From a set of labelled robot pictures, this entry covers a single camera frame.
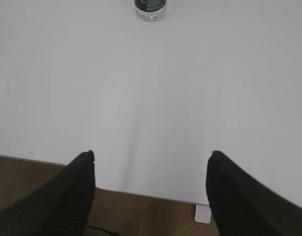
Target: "water bottle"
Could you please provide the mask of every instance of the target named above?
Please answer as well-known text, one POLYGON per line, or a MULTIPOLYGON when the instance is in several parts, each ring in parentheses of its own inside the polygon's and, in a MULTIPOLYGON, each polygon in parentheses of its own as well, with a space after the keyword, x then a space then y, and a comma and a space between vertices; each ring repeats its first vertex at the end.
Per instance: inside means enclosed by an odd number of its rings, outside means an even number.
POLYGON ((137 16, 148 22, 158 21, 164 17, 167 9, 166 0, 135 0, 137 16))

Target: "black cable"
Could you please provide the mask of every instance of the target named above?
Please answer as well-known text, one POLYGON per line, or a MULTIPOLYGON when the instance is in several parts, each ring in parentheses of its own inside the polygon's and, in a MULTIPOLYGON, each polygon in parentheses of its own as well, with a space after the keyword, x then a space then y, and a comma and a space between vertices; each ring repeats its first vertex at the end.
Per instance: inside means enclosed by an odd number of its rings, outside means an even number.
POLYGON ((109 236, 120 236, 117 232, 111 232, 111 231, 108 231, 108 230, 105 230, 105 229, 102 229, 102 228, 99 228, 99 227, 95 227, 95 226, 87 226, 89 229, 93 229, 93 230, 98 230, 98 231, 102 231, 106 234, 109 234, 109 236))

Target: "white tabletop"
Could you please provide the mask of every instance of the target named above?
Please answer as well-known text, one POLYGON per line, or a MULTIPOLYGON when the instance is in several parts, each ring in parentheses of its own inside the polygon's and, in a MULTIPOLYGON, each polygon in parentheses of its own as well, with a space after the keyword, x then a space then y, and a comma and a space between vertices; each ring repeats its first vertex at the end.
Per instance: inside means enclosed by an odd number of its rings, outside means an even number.
POLYGON ((302 0, 0 0, 0 154, 207 204, 221 150, 302 207, 302 0))

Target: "wooden floor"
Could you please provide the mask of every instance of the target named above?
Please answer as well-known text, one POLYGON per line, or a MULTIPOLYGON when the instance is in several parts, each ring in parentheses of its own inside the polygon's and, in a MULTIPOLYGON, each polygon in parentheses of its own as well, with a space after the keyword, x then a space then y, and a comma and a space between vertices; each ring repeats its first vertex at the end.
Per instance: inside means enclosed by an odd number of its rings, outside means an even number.
MULTIPOLYGON (((63 167, 0 157, 0 210, 50 180, 63 167)), ((120 236, 218 236, 215 223, 194 221, 195 206, 96 189, 89 225, 120 236)), ((86 236, 107 236, 88 229, 86 236)))

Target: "bottle label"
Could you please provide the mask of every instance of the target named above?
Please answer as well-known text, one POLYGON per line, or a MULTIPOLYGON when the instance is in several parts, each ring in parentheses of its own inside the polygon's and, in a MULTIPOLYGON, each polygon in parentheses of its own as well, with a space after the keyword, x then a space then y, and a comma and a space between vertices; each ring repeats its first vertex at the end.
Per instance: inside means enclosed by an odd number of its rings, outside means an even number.
POLYGON ((152 12, 162 9, 166 0, 135 0, 137 8, 142 11, 152 12))

